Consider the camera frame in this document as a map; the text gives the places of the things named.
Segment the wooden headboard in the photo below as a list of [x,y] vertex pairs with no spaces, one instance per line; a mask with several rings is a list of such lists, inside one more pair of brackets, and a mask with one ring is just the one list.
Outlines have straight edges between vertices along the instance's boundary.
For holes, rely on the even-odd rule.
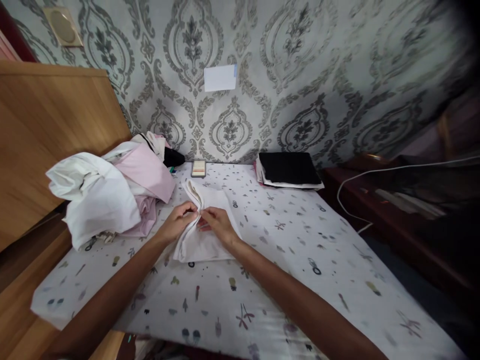
[[131,137],[105,70],[31,62],[0,61],[0,125],[0,252],[63,202],[48,169]]

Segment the bed sheet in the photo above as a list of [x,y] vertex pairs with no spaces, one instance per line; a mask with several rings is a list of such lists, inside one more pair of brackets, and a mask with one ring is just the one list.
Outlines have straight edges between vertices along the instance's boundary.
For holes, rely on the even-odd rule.
[[[205,187],[223,189],[244,241],[319,294],[389,359],[453,359],[462,353],[405,291],[348,222],[314,191],[257,183],[251,165],[207,164]],[[153,236],[172,207],[188,200],[179,167],[169,204],[147,238],[117,236],[73,249],[36,289],[31,309],[64,328]],[[235,260],[180,263],[175,245],[158,259],[115,329],[244,359],[323,359]]]

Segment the charging cable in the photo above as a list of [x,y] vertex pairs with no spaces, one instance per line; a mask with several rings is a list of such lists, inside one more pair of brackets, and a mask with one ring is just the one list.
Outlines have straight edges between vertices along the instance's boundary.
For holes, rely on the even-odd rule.
[[347,209],[345,209],[345,207],[343,206],[342,202],[340,201],[340,190],[342,190],[342,187],[344,186],[344,184],[345,184],[346,182],[349,182],[350,180],[359,178],[359,177],[361,177],[362,175],[365,175],[365,174],[368,174],[368,173],[379,173],[379,172],[390,171],[390,170],[397,170],[397,169],[404,169],[404,168],[420,168],[420,167],[424,167],[424,166],[445,165],[445,164],[452,164],[452,163],[464,162],[464,161],[473,160],[473,159],[478,159],[478,158],[480,158],[480,155],[471,156],[471,157],[466,157],[466,158],[463,158],[463,159],[450,160],[450,161],[432,162],[432,163],[428,163],[428,164],[404,165],[404,166],[392,167],[392,168],[388,168],[388,169],[379,169],[379,170],[369,170],[369,171],[365,171],[365,172],[362,172],[361,174],[355,175],[355,176],[353,176],[353,177],[351,177],[351,178],[348,178],[348,179],[344,180],[344,181],[340,184],[340,187],[338,188],[338,191],[337,191],[337,193],[336,193],[336,200],[337,200],[338,203],[340,204],[340,206],[341,206],[341,208],[343,209],[343,211],[345,211],[348,215],[350,215],[351,217],[354,217],[354,218],[356,218],[356,219],[359,219],[359,220],[362,220],[362,221],[368,223],[365,227],[363,227],[363,228],[361,228],[360,230],[357,231],[357,233],[360,234],[362,231],[368,229],[368,228],[369,228],[370,226],[372,226],[374,223],[371,222],[371,221],[365,220],[364,218],[355,216],[355,215],[349,213],[349,212],[347,211]]

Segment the note on wall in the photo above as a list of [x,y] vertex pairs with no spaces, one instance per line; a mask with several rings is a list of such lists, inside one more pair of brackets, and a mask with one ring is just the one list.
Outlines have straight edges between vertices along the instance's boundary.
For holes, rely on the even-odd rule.
[[205,91],[233,90],[237,85],[237,64],[203,69]]

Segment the phone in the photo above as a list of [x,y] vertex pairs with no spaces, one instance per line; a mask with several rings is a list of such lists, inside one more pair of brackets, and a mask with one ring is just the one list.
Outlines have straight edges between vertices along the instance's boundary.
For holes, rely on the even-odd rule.
[[205,160],[194,160],[191,163],[191,177],[204,178],[207,175],[207,162]]

